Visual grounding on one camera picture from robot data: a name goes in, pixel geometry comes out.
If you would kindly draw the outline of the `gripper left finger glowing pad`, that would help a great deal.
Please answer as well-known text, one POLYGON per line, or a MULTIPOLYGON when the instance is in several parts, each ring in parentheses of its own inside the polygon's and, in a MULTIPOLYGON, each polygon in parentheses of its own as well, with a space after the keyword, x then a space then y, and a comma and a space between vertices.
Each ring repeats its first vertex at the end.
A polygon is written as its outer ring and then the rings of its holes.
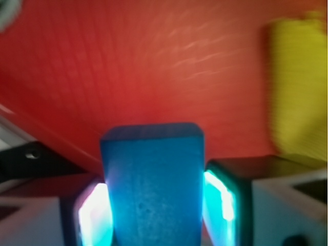
POLYGON ((1 245, 112 245, 107 186, 91 174, 1 183, 1 245))

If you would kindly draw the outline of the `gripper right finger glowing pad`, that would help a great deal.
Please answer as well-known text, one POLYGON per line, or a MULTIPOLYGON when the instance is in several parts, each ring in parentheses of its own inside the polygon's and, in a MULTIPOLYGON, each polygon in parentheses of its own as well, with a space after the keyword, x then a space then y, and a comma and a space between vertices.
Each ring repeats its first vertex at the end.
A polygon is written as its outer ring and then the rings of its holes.
POLYGON ((323 160, 211 159, 203 195, 203 221, 213 245, 327 245, 323 160))

